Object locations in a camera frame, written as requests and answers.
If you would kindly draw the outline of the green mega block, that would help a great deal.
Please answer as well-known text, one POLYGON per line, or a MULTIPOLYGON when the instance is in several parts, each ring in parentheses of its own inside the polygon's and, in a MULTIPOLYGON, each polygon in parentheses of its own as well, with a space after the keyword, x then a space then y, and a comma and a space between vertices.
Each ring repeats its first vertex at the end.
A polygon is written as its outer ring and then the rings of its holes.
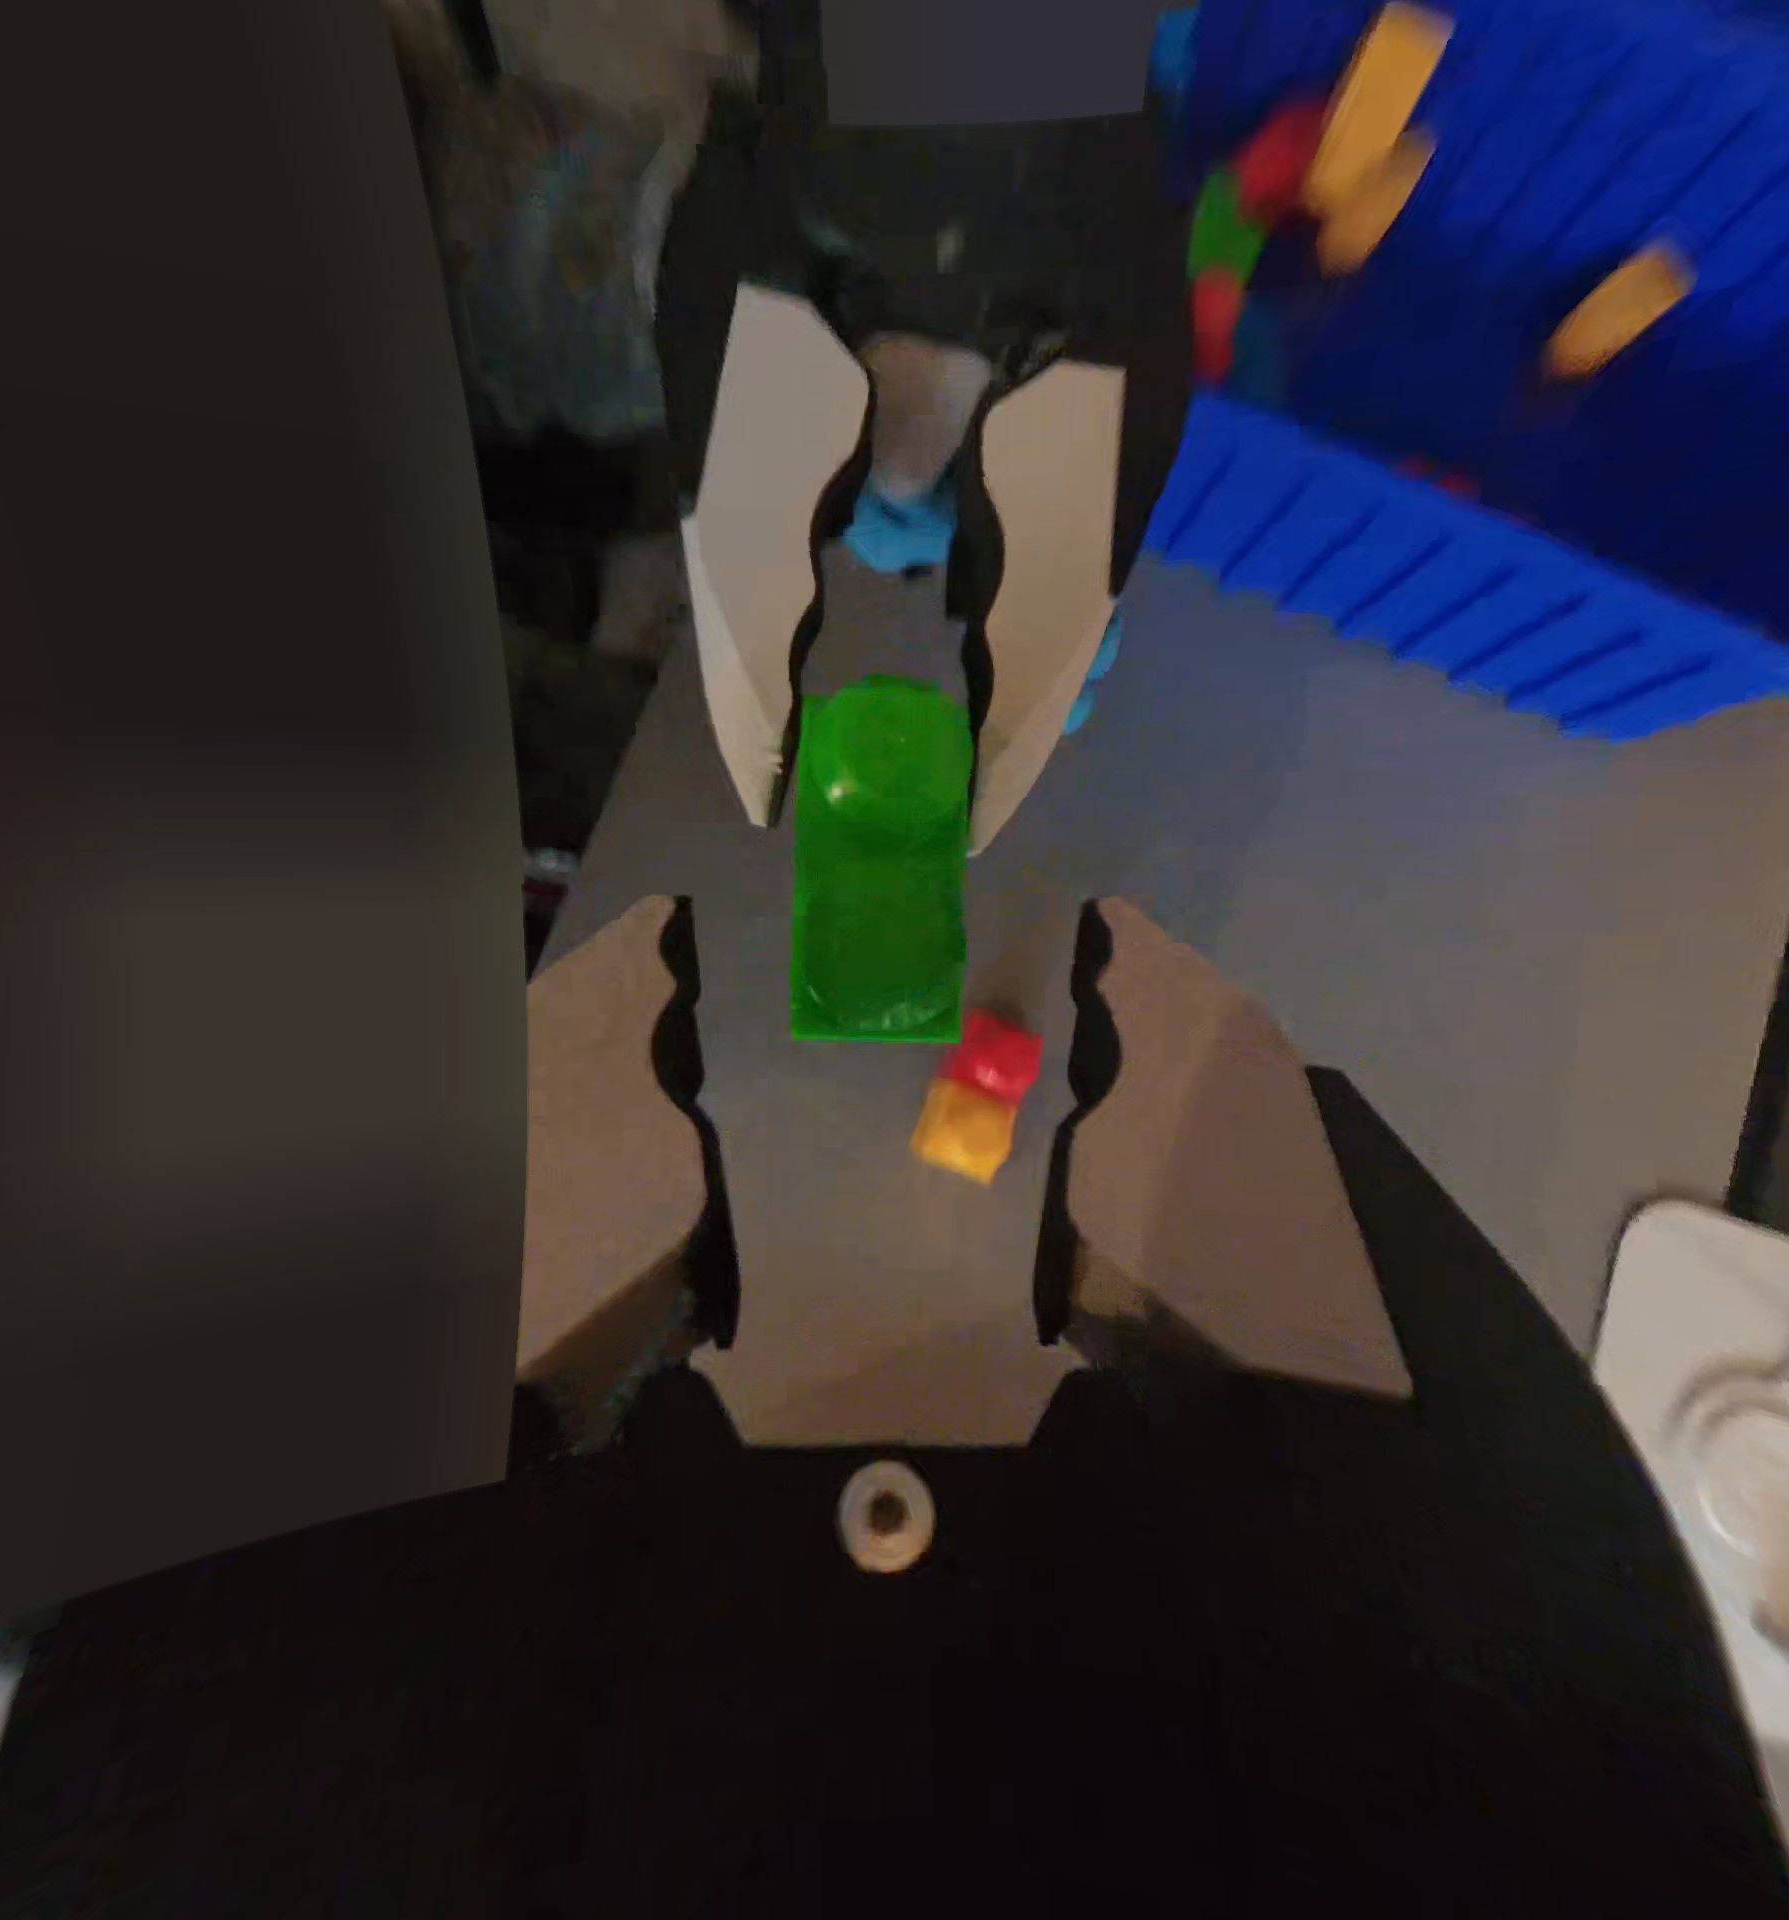
POLYGON ((971 777, 968 714, 934 684, 867 676, 809 699, 794 771, 797 1042, 959 1042, 971 777))

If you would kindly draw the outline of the pile of coloured mega blocks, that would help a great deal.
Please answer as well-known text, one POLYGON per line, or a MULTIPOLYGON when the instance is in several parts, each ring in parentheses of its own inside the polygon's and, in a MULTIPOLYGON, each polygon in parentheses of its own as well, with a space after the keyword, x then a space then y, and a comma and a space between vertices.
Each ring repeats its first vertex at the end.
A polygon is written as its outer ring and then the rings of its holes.
MULTIPOLYGON (((1339 77, 1264 107, 1219 155, 1244 228, 1288 234, 1290 291, 1343 290, 1387 243, 1434 155, 1416 110, 1452 37, 1452 21, 1416 3, 1384 3, 1339 77)), ((1630 350, 1696 287, 1669 240, 1630 249, 1528 335, 1536 376, 1583 382, 1630 350)))

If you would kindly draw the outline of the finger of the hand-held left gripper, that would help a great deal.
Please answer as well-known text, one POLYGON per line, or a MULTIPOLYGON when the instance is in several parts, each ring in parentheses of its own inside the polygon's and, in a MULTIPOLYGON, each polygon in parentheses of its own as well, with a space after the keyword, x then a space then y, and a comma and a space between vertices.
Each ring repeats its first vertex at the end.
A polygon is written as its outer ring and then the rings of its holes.
POLYGON ((682 555, 721 763, 746 819, 772 815, 791 660, 816 597, 815 520, 856 454, 870 382, 809 299, 738 286, 682 555))
POLYGON ((1116 607, 1125 374, 1052 357, 986 396, 957 478, 955 607, 973 733, 967 852, 984 852, 1059 746, 1116 607))

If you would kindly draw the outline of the red mega block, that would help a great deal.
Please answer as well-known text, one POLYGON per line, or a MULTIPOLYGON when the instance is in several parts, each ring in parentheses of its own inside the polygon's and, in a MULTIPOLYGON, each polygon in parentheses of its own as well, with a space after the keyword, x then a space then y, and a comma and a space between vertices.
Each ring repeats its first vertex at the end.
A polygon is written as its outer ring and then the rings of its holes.
POLYGON ((934 1078, 1019 1108, 1034 1085, 1043 1059, 1044 1042, 1037 1031, 973 1008, 965 1012, 959 1039, 945 1053, 934 1078))

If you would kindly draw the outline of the light blue block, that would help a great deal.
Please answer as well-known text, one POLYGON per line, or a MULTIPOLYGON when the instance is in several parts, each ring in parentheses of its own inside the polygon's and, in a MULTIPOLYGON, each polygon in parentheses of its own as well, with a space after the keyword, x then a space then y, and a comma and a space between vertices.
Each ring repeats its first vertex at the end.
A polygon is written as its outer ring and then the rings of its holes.
MULTIPOLYGON (((855 560, 879 573, 906 580, 947 566, 955 547, 957 495, 955 475, 936 479, 926 492, 891 492, 869 479, 856 499, 844 546, 855 560)), ((1083 685, 1066 714, 1064 732, 1080 732, 1099 706, 1099 688, 1119 660, 1125 635, 1120 606, 1110 612, 1083 685)))

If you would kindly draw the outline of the blue plastic bin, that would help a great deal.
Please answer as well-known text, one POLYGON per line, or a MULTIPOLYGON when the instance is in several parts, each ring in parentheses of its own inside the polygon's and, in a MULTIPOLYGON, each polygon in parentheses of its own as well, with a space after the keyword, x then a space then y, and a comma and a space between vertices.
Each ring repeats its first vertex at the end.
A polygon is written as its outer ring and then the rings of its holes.
POLYGON ((1430 168, 1362 274, 1290 291, 1219 155, 1382 6, 1156 35, 1194 397, 1150 549, 1566 733, 1789 699, 1789 3, 1416 3, 1455 28, 1430 168), (1528 335, 1655 240, 1690 297, 1540 379, 1528 335))

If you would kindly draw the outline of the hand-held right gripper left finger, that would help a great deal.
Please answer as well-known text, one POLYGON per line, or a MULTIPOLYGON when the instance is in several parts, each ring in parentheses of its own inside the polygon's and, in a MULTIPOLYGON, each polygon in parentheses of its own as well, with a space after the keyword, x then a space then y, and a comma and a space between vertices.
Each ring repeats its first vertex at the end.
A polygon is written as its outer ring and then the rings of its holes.
POLYGON ((520 1382, 595 1375, 693 1304, 726 1347, 740 1275, 697 1025, 693 903, 637 900, 525 989, 520 1382))

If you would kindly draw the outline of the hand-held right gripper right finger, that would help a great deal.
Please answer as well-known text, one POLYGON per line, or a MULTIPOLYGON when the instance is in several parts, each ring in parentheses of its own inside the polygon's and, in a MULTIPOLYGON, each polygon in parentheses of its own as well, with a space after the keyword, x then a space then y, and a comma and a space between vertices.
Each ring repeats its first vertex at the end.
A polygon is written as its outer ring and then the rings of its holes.
POLYGON ((1239 1369, 1412 1399, 1308 1069, 1266 1005, 1119 895, 1083 908, 1071 996, 1041 1339, 1159 1309, 1239 1369))

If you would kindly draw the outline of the yellow mega block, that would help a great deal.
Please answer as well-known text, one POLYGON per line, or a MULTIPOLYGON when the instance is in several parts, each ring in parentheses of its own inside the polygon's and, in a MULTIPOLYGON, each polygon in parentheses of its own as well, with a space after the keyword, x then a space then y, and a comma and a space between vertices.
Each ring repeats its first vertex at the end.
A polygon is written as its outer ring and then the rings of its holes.
POLYGON ((936 1075, 924 1093, 908 1150, 939 1171, 986 1188, 1012 1150, 1016 1105, 950 1075, 936 1075))

